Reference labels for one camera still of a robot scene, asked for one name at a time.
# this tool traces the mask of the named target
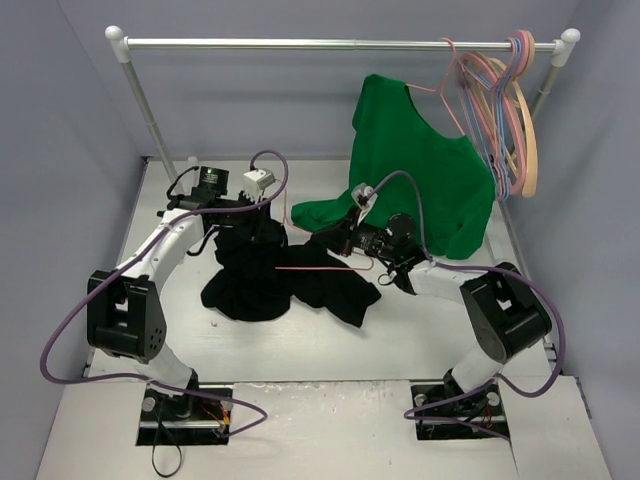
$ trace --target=green shirt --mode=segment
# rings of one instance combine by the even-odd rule
[[[354,205],[351,190],[375,187],[394,170],[409,172],[424,206],[427,248],[452,259],[481,245],[495,198],[491,173],[466,137],[446,138],[418,113],[409,88],[398,80],[368,76],[353,116],[349,188],[335,200],[294,205],[296,225],[317,231],[341,219]],[[411,215],[420,228],[418,204],[406,178],[394,177],[379,192],[365,222],[384,227],[394,213]],[[420,241],[419,230],[416,240]]]

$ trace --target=garment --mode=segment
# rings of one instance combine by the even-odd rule
[[[287,246],[253,243],[224,229],[215,239],[216,258],[224,267],[204,287],[200,298],[234,320],[273,320],[289,310],[291,295],[313,308],[327,308],[343,322],[361,327],[378,289],[353,271],[276,270],[286,267],[344,267],[314,242]]]
[[[408,87],[380,75],[365,79],[352,123],[356,136],[348,189],[335,200],[295,205],[291,216],[296,225],[315,232],[338,221],[354,204],[355,186],[375,186],[394,170],[405,170],[420,190],[431,253],[464,259],[482,245],[495,186],[466,136],[440,135],[420,116]],[[402,177],[378,192],[366,221],[384,227],[398,212],[411,215],[420,228],[415,194]],[[420,239],[418,230],[415,238]]]

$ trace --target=robotic arm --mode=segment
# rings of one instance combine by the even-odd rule
[[[390,283],[406,293],[464,303],[477,343],[447,372],[445,383],[470,392],[551,331],[549,315],[526,285],[496,272],[480,275],[443,269],[427,259],[415,241],[416,223],[409,215],[397,213],[385,228],[378,228],[362,222],[362,213],[353,206],[342,220],[311,238],[339,255],[348,256],[359,248],[377,258],[387,268]],[[498,267],[518,273],[510,263]]]
[[[160,224],[136,253],[118,268],[138,256],[158,233],[167,228],[169,232],[126,275],[91,301],[87,309],[87,339],[90,345],[107,355],[132,359],[139,373],[177,388],[197,389],[198,377],[165,342],[167,325],[160,304],[160,292],[171,272],[196,242],[203,238],[206,241],[207,232],[214,228],[234,227],[253,242],[284,239],[282,226],[271,220],[269,204],[245,213],[192,216],[177,225],[171,225],[172,220],[193,210],[253,205],[264,190],[275,182],[272,172],[252,170],[244,174],[244,189],[237,200],[229,200],[223,198],[227,194],[228,175],[226,170],[203,167],[200,169],[199,184],[190,195],[173,195],[170,188],[167,192],[167,210],[158,212],[158,216],[162,217]],[[96,271],[89,279],[89,292],[110,274]],[[162,393],[175,395],[175,392],[153,384],[152,387]]]

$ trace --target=white table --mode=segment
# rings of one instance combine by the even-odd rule
[[[281,171],[278,162],[262,165]],[[246,164],[216,166],[230,170],[229,191],[237,191]],[[347,162],[294,161],[290,167],[290,205],[335,197],[346,185]],[[157,225],[155,212],[164,208],[166,185],[161,164],[152,162],[124,256]],[[272,214],[279,217],[281,211],[279,199]],[[289,238],[290,243],[306,240],[295,231]],[[503,259],[515,262],[495,209],[485,245],[470,261],[495,264]],[[360,258],[349,261],[366,264]],[[534,400],[502,389],[511,446],[498,439],[416,440],[412,423],[402,418],[411,406],[409,380],[441,378],[473,344],[462,305],[410,297],[387,287],[360,330],[296,301],[275,321],[234,322],[200,305],[200,291],[217,269],[208,248],[201,257],[187,258],[169,278],[161,296],[168,342],[201,380],[235,383],[234,397],[262,406],[270,419],[232,438],[226,447],[186,447],[176,479],[610,478],[570,377],[561,377]],[[363,275],[374,281],[379,273],[376,268]],[[97,352],[90,375],[123,370],[123,362]],[[549,371],[541,344],[505,369],[530,390],[542,384]],[[143,390],[143,385],[127,381],[67,387],[38,479],[157,478],[150,447],[135,446]],[[234,424],[254,415],[236,408]],[[175,455],[171,448],[160,448],[160,465],[170,469]]]

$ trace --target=gray wall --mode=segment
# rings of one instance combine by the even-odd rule
[[[616,480],[640,472],[639,19],[636,0],[581,2],[583,40],[537,120],[538,194],[509,206]]]
[[[132,37],[500,40],[518,28],[558,38],[578,0],[60,0],[138,147],[155,154],[104,29]],[[176,154],[346,155],[365,75],[437,84],[448,54],[398,52],[134,52],[165,140]],[[537,62],[535,70],[546,61]],[[537,77],[529,75],[525,86]],[[417,93],[444,134],[437,97]]]
[[[97,267],[113,266],[141,162],[54,0],[0,2],[0,477],[34,478],[62,388],[42,347]],[[52,358],[77,376],[84,318]]]

